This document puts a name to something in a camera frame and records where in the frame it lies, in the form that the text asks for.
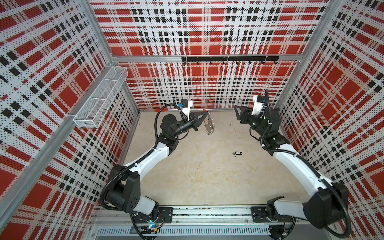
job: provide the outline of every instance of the white wire basket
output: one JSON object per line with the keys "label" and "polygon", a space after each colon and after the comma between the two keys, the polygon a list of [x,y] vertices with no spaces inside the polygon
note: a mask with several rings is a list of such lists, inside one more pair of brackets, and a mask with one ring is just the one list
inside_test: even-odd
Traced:
{"label": "white wire basket", "polygon": [[128,72],[125,67],[111,67],[74,117],[73,121],[76,125],[98,128],[127,76]]}

